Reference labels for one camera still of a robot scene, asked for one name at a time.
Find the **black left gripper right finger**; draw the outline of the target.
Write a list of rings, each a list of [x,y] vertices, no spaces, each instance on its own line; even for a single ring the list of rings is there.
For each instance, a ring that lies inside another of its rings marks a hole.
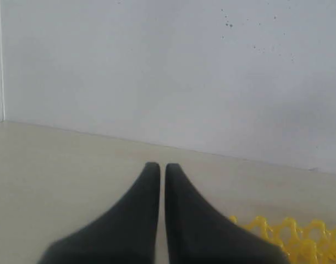
[[[278,246],[219,213],[177,163],[166,165],[164,194],[170,263],[289,262]]]

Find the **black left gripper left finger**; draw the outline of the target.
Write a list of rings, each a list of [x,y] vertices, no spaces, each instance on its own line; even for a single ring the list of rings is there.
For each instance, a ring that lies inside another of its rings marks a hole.
[[[154,263],[159,199],[160,167],[147,162],[110,210],[52,243],[39,263]]]

